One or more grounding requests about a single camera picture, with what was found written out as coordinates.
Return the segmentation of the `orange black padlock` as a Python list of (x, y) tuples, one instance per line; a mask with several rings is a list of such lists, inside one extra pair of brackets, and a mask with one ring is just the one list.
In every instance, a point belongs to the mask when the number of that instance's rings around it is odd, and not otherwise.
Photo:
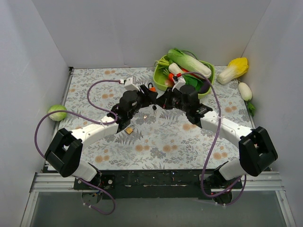
[(154, 85), (152, 83), (148, 84), (148, 89), (152, 92), (156, 92), (156, 88), (154, 87)]

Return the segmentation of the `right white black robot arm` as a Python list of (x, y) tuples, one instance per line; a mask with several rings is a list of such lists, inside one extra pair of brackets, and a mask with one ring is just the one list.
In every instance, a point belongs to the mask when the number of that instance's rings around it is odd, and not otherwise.
[(252, 129), (221, 118), (212, 108), (200, 103), (191, 85), (183, 85), (179, 90), (168, 88), (156, 104), (163, 109), (185, 112), (192, 124), (218, 134), (239, 149), (238, 159), (220, 165), (208, 178), (220, 188), (227, 187), (233, 178), (241, 175), (258, 176), (278, 158), (266, 129)]

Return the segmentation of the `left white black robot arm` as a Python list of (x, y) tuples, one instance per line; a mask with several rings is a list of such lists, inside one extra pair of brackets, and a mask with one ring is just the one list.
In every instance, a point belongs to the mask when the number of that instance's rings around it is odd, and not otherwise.
[(98, 123), (68, 131), (60, 129), (45, 153), (46, 161), (62, 176), (75, 176), (84, 180), (90, 189), (100, 186), (101, 178), (93, 165), (81, 160), (82, 151), (106, 136), (127, 128), (141, 108), (154, 105), (158, 93), (154, 87), (141, 85), (139, 90), (125, 91), (119, 103)]

